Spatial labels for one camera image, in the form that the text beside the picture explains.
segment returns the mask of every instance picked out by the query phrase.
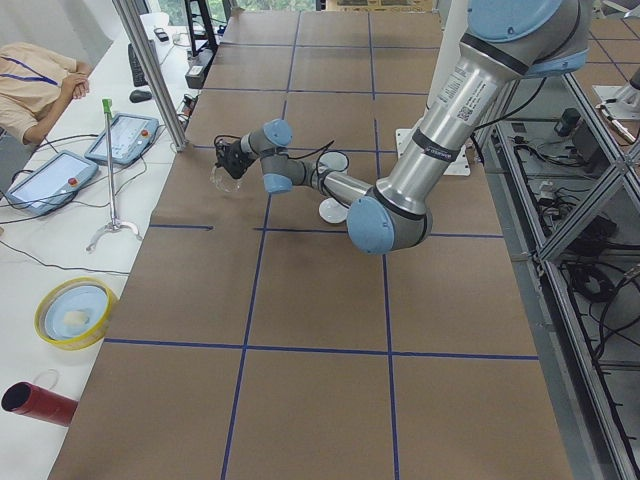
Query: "white plate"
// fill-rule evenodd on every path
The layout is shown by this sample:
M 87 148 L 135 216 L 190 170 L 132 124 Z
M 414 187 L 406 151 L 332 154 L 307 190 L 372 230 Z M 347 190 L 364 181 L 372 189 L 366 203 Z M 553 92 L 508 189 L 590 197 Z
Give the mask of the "white plate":
M 333 198 L 327 198 L 322 201 L 318 211 L 325 222 L 342 223 L 347 219 L 349 209 L 340 205 Z

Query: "black band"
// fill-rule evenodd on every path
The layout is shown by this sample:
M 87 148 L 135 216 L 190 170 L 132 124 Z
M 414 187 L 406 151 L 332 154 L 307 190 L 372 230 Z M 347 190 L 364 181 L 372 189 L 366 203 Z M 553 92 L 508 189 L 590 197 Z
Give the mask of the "black band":
M 387 210 L 391 210 L 396 215 L 400 215 L 401 217 L 407 218 L 409 220 L 422 220 L 425 218 L 425 215 L 416 215 L 415 213 L 407 212 L 406 210 L 402 210 L 400 207 L 394 205 L 389 200 L 386 199 L 382 193 L 378 190 L 378 187 L 373 187 L 371 189 L 373 191 L 373 196 L 378 200 L 384 208 Z
M 448 163 L 455 162 L 456 158 L 458 158 L 459 150 L 449 150 L 448 148 L 438 145 L 433 140 L 429 140 L 429 138 L 422 133 L 419 128 L 416 128 L 416 131 L 413 132 L 411 140 L 416 142 L 420 148 L 422 148 L 423 153 L 430 157 L 437 158 L 438 160 L 443 160 Z
M 506 67 L 509 67 L 516 73 L 520 75 L 524 75 L 529 70 L 529 67 L 522 63 L 517 58 L 512 57 L 506 52 L 494 47 L 490 43 L 485 42 L 484 40 L 480 40 L 478 37 L 474 37 L 468 33 L 465 33 L 460 41 L 466 45 L 469 45 L 471 48 L 475 48 L 479 52 L 482 52 L 497 62 L 502 63 Z

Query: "white table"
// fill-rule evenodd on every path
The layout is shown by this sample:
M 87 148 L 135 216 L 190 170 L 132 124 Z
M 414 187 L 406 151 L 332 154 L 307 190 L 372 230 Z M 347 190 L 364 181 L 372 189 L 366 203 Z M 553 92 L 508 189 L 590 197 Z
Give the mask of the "white table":
M 175 32 L 171 27 L 167 30 L 170 35 Z M 112 99 L 114 113 L 146 115 L 164 123 L 154 101 L 133 104 L 128 99 L 134 89 L 127 57 L 128 43 L 124 32 L 114 41 L 91 74 L 91 92 L 84 99 L 71 103 L 48 135 L 50 140 L 101 133 L 105 122 L 103 98 Z M 185 93 L 197 94 L 187 87 L 184 79 L 188 69 L 187 49 L 166 45 L 158 49 L 158 54 L 168 90 L 177 108 Z M 139 160 L 115 176 L 117 189 L 126 180 L 146 170 L 116 197 L 119 218 L 134 222 L 142 236 L 146 233 L 150 214 L 175 156 L 169 133 L 162 127 L 160 130 L 162 133 L 155 145 L 144 156 L 145 162 Z M 54 145 L 58 150 L 66 149 L 82 155 L 91 141 L 88 138 Z M 54 154 L 52 149 L 42 148 L 33 155 L 26 168 L 35 169 Z M 100 177 L 106 177 L 106 167 L 100 167 L 95 178 Z M 80 192 L 76 200 L 94 205 L 108 204 L 107 179 Z M 24 211 L 7 207 L 5 200 L 0 205 L 0 222 L 29 217 Z M 93 253 L 85 251 L 96 230 L 109 221 L 108 206 L 90 208 L 72 203 L 43 218 L 2 225 L 5 232 L 0 240 L 29 252 L 45 263 L 129 272 L 141 245 L 130 230 L 106 234 Z M 101 342 L 78 351 L 60 350 L 37 336 L 35 311 L 45 295 L 66 280 L 81 276 L 97 278 L 120 296 L 127 276 L 46 268 L 4 245 L 0 245 L 0 272 L 3 330 L 0 334 L 0 393 L 17 382 L 34 382 L 40 373 L 54 370 L 59 379 L 52 390 L 80 399 Z M 0 410 L 0 478 L 47 478 L 66 432 L 65 427 Z

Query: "computer mouse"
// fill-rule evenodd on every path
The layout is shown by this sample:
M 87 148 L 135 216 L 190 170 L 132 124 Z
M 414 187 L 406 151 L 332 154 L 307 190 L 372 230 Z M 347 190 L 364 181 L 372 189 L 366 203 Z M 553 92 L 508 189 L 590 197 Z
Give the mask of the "computer mouse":
M 145 102 L 147 100 L 151 100 L 151 98 L 153 98 L 153 95 L 151 94 L 151 92 L 148 92 L 146 90 L 134 90 L 133 92 L 131 92 L 131 95 L 129 95 L 129 100 L 132 103 Z

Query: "beige t-shirt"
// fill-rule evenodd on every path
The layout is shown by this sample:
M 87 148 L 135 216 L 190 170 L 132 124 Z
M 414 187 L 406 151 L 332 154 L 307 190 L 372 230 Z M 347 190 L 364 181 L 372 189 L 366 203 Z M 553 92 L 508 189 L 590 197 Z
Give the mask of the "beige t-shirt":
M 46 48 L 29 43 L 11 43 L 0 48 L 0 56 L 13 58 L 37 73 L 11 61 L 2 62 L 0 74 L 18 77 L 50 78 L 56 85 L 43 81 L 25 81 L 0 76 L 0 127 L 19 140 L 24 133 L 46 116 L 60 96 L 62 80 L 77 69 L 76 61 Z

